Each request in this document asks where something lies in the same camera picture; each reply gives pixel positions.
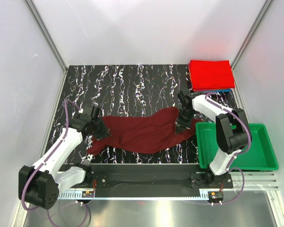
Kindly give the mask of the dark red t-shirt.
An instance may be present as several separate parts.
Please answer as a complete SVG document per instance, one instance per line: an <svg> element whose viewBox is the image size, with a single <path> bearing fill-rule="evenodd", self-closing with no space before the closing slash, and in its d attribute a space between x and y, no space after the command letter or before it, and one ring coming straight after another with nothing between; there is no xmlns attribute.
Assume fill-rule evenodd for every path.
<svg viewBox="0 0 284 227"><path fill-rule="evenodd" d="M106 146L142 154L154 154L173 147L195 135L195 125L201 121L194 118L189 130L176 134L178 114L176 107L168 107L149 117L104 116L103 122L110 129L111 136L92 139L92 147L87 153L97 155Z"/></svg>

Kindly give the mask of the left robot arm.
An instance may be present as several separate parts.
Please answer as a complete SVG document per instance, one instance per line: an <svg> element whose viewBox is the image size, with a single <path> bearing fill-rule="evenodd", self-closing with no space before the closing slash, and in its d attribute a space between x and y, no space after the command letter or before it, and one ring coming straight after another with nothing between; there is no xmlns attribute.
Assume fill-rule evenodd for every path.
<svg viewBox="0 0 284 227"><path fill-rule="evenodd" d="M87 136L96 139L110 137L101 110L95 106L85 106L74 118L66 120L61 136L50 149L32 166L22 166L18 173L18 198L22 207L30 210L26 203L36 208L49 210L58 196L69 188L80 185L88 187L93 176L89 164L77 164L59 173L69 154Z"/></svg>

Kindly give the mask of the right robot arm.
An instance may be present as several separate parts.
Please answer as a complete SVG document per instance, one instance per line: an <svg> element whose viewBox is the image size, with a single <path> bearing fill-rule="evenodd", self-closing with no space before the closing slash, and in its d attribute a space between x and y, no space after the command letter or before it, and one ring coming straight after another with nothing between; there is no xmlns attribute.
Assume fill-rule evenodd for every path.
<svg viewBox="0 0 284 227"><path fill-rule="evenodd" d="M252 135L243 109L231 109L213 101L214 93L178 93L182 104L175 121L175 133L180 134L191 128L195 112L200 112L215 123L217 153L206 168L204 183L210 187L221 185L230 166L238 155L246 153L252 142Z"/></svg>

